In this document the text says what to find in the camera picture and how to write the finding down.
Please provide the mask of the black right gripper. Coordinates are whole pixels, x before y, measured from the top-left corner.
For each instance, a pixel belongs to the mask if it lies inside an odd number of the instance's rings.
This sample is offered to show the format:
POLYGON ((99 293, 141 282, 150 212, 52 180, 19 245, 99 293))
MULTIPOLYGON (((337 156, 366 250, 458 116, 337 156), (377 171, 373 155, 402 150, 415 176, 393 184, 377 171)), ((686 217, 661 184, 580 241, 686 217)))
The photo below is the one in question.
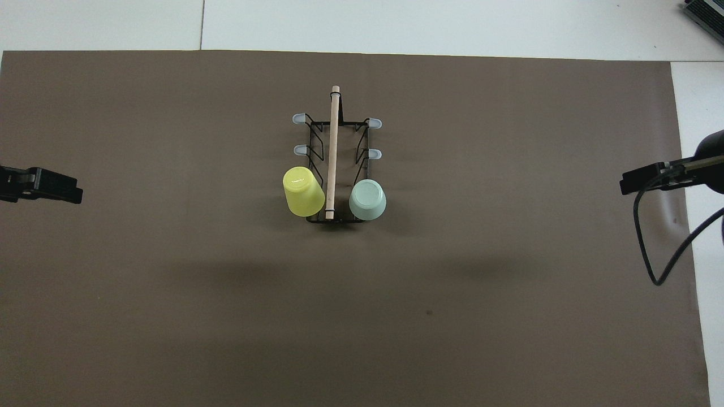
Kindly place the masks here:
MULTIPOLYGON (((699 185, 701 181, 714 192, 723 193, 723 129, 721 131, 710 134, 698 144, 695 150, 695 160, 701 161, 705 159, 721 160, 715 164, 703 167, 695 171, 695 175, 685 174, 684 172, 673 172, 662 180, 657 181, 647 188, 650 190, 669 191, 680 188, 688 188, 699 185)), ((658 175, 668 173, 677 167, 683 167, 692 160, 691 157, 686 159, 677 159, 667 162, 656 162, 639 169, 624 172, 622 179, 619 181, 619 188, 622 195, 630 195, 631 193, 639 193, 649 181, 658 175)))

